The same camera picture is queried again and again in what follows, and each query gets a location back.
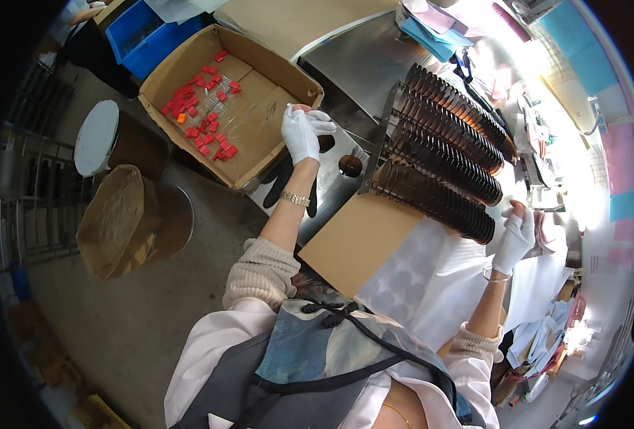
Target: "blue plastic bin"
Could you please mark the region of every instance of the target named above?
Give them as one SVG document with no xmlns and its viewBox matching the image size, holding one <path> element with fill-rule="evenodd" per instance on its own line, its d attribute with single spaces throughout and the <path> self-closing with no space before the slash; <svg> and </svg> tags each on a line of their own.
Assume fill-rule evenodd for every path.
<svg viewBox="0 0 634 429">
<path fill-rule="evenodd" d="M 200 16 L 181 25 L 164 23 L 143 0 L 138 0 L 105 30 L 118 64 L 144 80 L 184 40 L 202 30 Z"/>
</svg>

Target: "gold necklace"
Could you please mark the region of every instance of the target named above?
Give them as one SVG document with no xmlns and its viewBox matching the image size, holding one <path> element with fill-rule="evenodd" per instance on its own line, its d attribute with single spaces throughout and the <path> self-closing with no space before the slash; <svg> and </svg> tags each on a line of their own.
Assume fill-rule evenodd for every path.
<svg viewBox="0 0 634 429">
<path fill-rule="evenodd" d="M 401 417 L 403 417 L 403 420 L 405 420 L 405 424 L 407 425 L 407 429 L 412 429 L 412 425 L 410 424 L 410 420 L 407 419 L 407 417 L 405 417 L 405 415 L 403 414 L 402 411 L 400 411 L 398 408 L 394 407 L 391 404 L 387 404 L 386 402 L 383 403 L 383 405 L 386 405 L 388 407 L 393 408 L 394 410 L 396 410 L 396 413 L 398 413 L 399 415 L 401 415 Z"/>
</svg>

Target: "white glove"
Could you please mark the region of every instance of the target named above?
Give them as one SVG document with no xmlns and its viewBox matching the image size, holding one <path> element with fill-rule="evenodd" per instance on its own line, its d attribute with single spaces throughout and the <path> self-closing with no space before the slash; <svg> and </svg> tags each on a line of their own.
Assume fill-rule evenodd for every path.
<svg viewBox="0 0 634 429">
<path fill-rule="evenodd" d="M 319 161 L 317 136 L 335 133 L 336 124 L 320 110 L 305 112 L 301 108 L 293 109 L 293 104 L 286 105 L 281 123 L 281 136 L 291 154 L 293 165 L 305 158 Z"/>
<path fill-rule="evenodd" d="M 505 275 L 510 274 L 515 264 L 534 247 L 534 212 L 522 203 L 512 200 L 511 209 L 503 213 L 506 217 L 505 233 L 501 238 L 498 252 L 493 257 L 493 269 Z M 524 219 L 518 215 L 524 212 Z"/>
</svg>

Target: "white shirt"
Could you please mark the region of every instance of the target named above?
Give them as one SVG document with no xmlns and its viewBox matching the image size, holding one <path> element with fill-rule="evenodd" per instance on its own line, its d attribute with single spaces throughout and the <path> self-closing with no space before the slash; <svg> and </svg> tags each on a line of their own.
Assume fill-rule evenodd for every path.
<svg viewBox="0 0 634 429">
<path fill-rule="evenodd" d="M 69 0 L 64 6 L 64 9 L 62 9 L 62 12 L 60 12 L 58 17 L 55 18 L 55 21 L 53 21 L 52 25 L 50 26 L 50 30 L 48 30 L 49 33 L 52 34 L 52 36 L 55 38 L 55 40 L 57 40 L 58 43 L 60 43 L 60 45 L 64 46 L 67 39 L 69 39 L 69 34 L 71 33 L 71 30 L 74 30 L 74 27 L 76 27 L 76 30 L 73 32 L 73 34 L 76 34 L 77 31 L 81 30 L 81 28 L 86 25 L 86 21 L 78 23 L 76 25 L 70 25 L 69 22 L 71 21 L 72 17 L 76 15 L 76 13 L 80 10 L 86 10 L 89 8 L 90 6 L 86 2 L 86 0 Z"/>
<path fill-rule="evenodd" d="M 210 313 L 198 321 L 186 340 L 165 395 L 167 427 L 181 420 L 228 348 L 270 331 L 276 321 L 277 314 L 267 303 L 256 298 L 244 298 L 231 310 Z M 481 359 L 457 355 L 447 356 L 444 364 L 457 390 L 484 417 L 486 427 L 498 429 L 498 417 L 490 400 L 489 366 Z M 417 393 L 430 429 L 462 427 L 450 402 L 438 387 L 406 377 L 396 368 L 392 366 L 369 378 L 339 429 L 371 428 L 388 395 L 391 378 Z M 210 429 L 227 429 L 231 426 L 226 420 L 215 416 L 210 416 L 209 424 Z"/>
</svg>

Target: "woman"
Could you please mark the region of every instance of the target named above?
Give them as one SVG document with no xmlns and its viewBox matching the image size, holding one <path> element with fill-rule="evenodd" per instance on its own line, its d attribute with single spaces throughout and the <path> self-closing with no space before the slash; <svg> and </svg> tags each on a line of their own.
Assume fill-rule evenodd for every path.
<svg viewBox="0 0 634 429">
<path fill-rule="evenodd" d="M 491 280 L 445 361 L 393 320 L 337 294 L 294 297 L 298 227 L 336 126 L 289 105 L 281 134 L 295 165 L 260 236 L 231 269 L 227 311 L 193 327 L 165 396 L 177 428 L 498 428 L 490 402 L 505 283 L 534 245 L 532 212 L 512 202 Z"/>
<path fill-rule="evenodd" d="M 131 72 L 117 64 L 110 43 L 93 21 L 93 17 L 105 8 L 97 3 L 100 2 L 88 4 L 86 0 L 69 0 L 53 22 L 50 34 L 63 46 L 59 61 L 64 64 L 63 60 L 69 60 L 76 66 L 85 67 L 126 98 L 136 98 L 139 87 L 131 80 Z"/>
</svg>

